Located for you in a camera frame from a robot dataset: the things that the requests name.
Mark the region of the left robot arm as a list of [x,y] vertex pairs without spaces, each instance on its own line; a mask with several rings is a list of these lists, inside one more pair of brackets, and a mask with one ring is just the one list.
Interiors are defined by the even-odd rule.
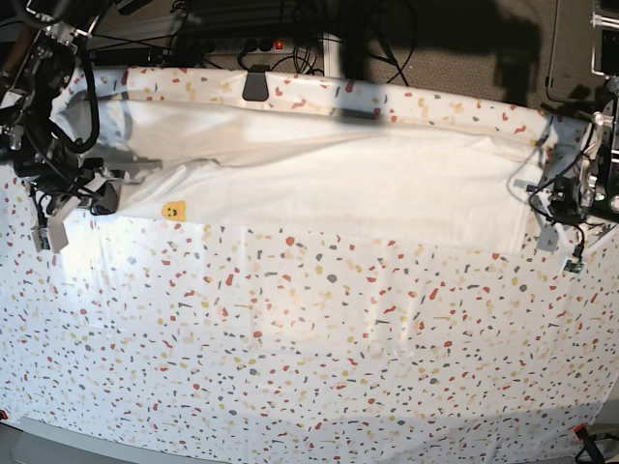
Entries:
[[573,91],[568,97],[553,94],[557,45],[567,36],[560,27],[561,1],[555,3],[552,49],[545,82],[546,97],[587,118],[583,140],[571,158],[555,158],[536,186],[529,185],[529,206],[556,229],[561,247],[570,245],[564,229],[577,234],[570,266],[577,266],[604,239],[618,231],[618,3],[585,1],[583,18],[588,45],[588,72],[601,81],[594,94]]

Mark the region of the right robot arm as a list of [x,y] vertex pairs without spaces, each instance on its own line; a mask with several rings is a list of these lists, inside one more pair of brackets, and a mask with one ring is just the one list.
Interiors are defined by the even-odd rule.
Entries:
[[[65,219],[75,209],[116,213],[119,188],[129,176],[103,159],[87,158],[101,133],[94,71],[86,45],[107,1],[14,1],[21,29],[1,66],[1,95],[15,102],[1,110],[1,162],[26,184],[35,208],[37,250],[60,252],[68,243]],[[82,70],[90,133],[71,139],[50,118],[52,103]]]

